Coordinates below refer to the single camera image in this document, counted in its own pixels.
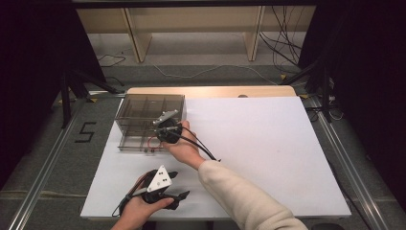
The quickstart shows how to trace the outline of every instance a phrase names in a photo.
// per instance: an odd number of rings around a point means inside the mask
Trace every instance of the metal rail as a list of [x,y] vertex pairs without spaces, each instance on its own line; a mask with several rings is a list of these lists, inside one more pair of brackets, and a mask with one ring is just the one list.
[[[321,106],[320,102],[316,101],[313,98],[311,99],[311,103],[312,106]],[[373,200],[370,191],[363,182],[357,169],[353,165],[349,154],[347,153],[334,129],[333,124],[328,123],[323,114],[318,114],[318,116],[321,121],[323,130],[325,131],[329,142],[333,146],[334,151],[341,163],[341,166],[343,167],[343,170],[347,175],[352,188],[354,189],[362,207],[364,208],[365,214],[367,215],[372,228],[376,230],[389,230],[386,220],[383,218],[382,213]]]
[[20,207],[18,208],[17,212],[15,213],[14,218],[11,221],[11,225],[9,227],[10,230],[20,230],[24,229],[28,218],[30,217],[36,202],[41,194],[42,189],[44,188],[45,184],[48,181],[48,178],[54,168],[54,165],[59,158],[60,153],[62,152],[63,147],[65,146],[67,137],[69,136],[72,127],[78,117],[80,110],[83,108],[86,99],[80,99],[75,102],[74,105],[74,114],[72,116],[71,121],[67,124],[67,126],[59,133],[59,136],[54,143],[53,148],[51,149],[47,159],[45,160],[44,165],[41,168],[38,176],[36,177],[33,186],[28,191],[26,197],[22,201]]
[[102,98],[125,98],[123,94],[111,94],[107,91],[89,91],[88,99],[102,99]]

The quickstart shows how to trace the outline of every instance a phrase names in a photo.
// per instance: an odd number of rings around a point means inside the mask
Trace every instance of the hand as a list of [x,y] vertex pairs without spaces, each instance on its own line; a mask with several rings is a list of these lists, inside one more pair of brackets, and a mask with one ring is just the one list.
[[[196,142],[195,134],[189,132],[191,129],[189,122],[183,121],[181,124],[182,127],[184,127],[182,129],[182,136]],[[163,142],[162,145],[176,158],[176,160],[185,163],[196,170],[198,170],[201,163],[205,161],[205,159],[200,156],[197,146],[182,138],[180,138],[175,144]]]
[[148,204],[140,196],[132,197],[125,205],[120,219],[114,224],[112,230],[137,229],[143,226],[153,213],[167,207],[172,202],[173,198],[164,198]]

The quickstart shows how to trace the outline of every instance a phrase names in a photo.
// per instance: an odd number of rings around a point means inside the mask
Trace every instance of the white tabletop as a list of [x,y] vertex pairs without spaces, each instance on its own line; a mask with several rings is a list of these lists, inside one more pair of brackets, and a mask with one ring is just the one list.
[[[258,184],[296,217],[348,217],[350,210],[297,97],[186,99],[192,131],[227,167]],[[120,152],[114,123],[81,216],[109,219],[137,178],[165,165],[179,174],[166,194],[191,191],[153,220],[228,219],[197,172],[169,153]]]

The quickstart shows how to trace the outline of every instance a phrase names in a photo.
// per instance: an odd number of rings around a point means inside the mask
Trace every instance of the white sleeve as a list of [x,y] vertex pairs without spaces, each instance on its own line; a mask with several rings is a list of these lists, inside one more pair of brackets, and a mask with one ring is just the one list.
[[240,229],[307,229],[272,196],[217,161],[202,163],[198,175]]

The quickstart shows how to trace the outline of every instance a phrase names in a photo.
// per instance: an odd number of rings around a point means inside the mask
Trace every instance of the metal frame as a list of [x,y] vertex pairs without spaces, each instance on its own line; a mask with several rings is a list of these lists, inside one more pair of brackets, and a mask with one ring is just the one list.
[[60,153],[65,146],[67,137],[71,133],[72,127],[75,124],[75,121],[78,117],[79,112],[83,108],[84,104],[86,103],[86,99],[79,99],[75,102],[75,106],[73,108],[74,114],[72,116],[71,121],[67,124],[67,126],[59,133],[59,136],[54,143],[53,148],[51,149],[47,159],[45,160],[44,165],[41,168],[38,176],[36,177],[33,186],[28,191],[26,197],[22,201],[20,207],[18,208],[17,212],[15,213],[14,218],[11,221],[11,225],[9,229],[24,229],[28,218],[30,217],[36,202],[40,196],[42,189],[44,188],[45,184],[48,181],[49,176],[54,168],[54,165],[57,159],[60,156]]
[[314,6],[340,4],[335,0],[33,0],[40,7],[76,9],[171,8],[171,7],[243,7],[243,6]]
[[[320,102],[313,98],[311,99],[311,103],[312,106],[321,106]],[[339,159],[341,166],[343,167],[343,170],[350,181],[351,187],[354,189],[359,199],[359,202],[364,208],[365,214],[367,215],[372,228],[376,230],[389,230],[389,226],[379,210],[379,207],[373,200],[370,191],[368,190],[361,178],[361,175],[353,165],[349,154],[341,143],[341,140],[334,129],[333,123],[329,123],[326,117],[323,115],[318,114],[318,116],[323,130],[325,131],[329,142],[333,146],[334,152],[336,153],[337,158]]]

